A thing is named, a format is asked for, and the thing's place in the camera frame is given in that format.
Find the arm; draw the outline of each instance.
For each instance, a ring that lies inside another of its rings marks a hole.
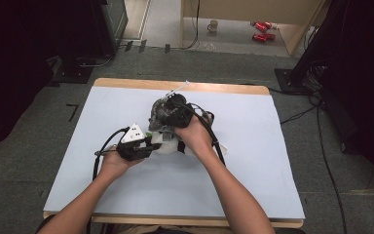
[[[211,137],[197,117],[185,129],[176,129],[205,166],[234,233],[275,233],[262,207],[220,162],[211,147]]]
[[[51,219],[39,233],[83,233],[93,210],[108,186],[130,167],[142,160],[128,162],[117,152],[104,156],[96,179],[70,204]]]

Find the wooden table edge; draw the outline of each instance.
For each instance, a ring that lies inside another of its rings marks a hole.
[[[170,91],[170,90],[180,87],[184,83],[185,82],[178,82],[178,81],[98,78],[95,80],[93,85],[95,87],[115,87],[115,88],[128,88],[128,89]],[[270,95],[269,89],[265,86],[196,83],[196,82],[190,82],[190,85],[184,87],[182,91],[215,92],[215,93],[264,95],[264,96]]]
[[[56,215],[55,212],[44,212],[44,218],[50,215]],[[228,227],[229,222],[226,219],[214,217],[178,217],[161,215],[112,215],[98,214],[92,216],[92,222],[99,223],[124,223],[124,224],[145,224],[145,225],[181,225],[181,226],[212,226]],[[299,228],[303,225],[303,219],[299,218],[271,218],[273,227]]]

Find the gray carpet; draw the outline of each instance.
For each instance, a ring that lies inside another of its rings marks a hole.
[[[95,68],[88,85],[46,87],[0,142],[0,233],[33,233],[63,154],[96,78],[115,77],[210,83],[251,83],[279,88],[274,68],[292,68],[297,58],[196,51],[164,54],[137,48]],[[272,93],[282,120],[310,107],[306,97]],[[69,122],[73,107],[78,104]],[[340,152],[339,137],[326,112],[319,112],[323,143],[341,194],[348,233],[374,233],[374,166],[360,155]],[[343,233],[340,209],[324,165],[316,112],[282,125],[294,179],[304,206],[307,233]]]

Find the person's left hand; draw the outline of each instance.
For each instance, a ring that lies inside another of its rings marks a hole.
[[[107,152],[105,153],[98,176],[105,176],[113,182],[115,179],[122,176],[130,167],[142,161],[143,159],[129,162],[123,159],[117,151]]]

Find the red object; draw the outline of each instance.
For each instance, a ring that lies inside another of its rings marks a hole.
[[[253,40],[255,40],[255,41],[265,42],[266,39],[267,38],[265,36],[263,36],[263,35],[258,35],[256,33],[253,34]]]
[[[259,29],[263,33],[267,31],[267,27],[263,24],[263,22],[257,22],[254,27]]]
[[[268,40],[275,40],[276,35],[273,33],[263,33],[263,36],[266,37]]]
[[[265,25],[265,27],[267,27],[267,29],[270,29],[272,28],[272,24],[270,22],[262,22],[263,25]]]

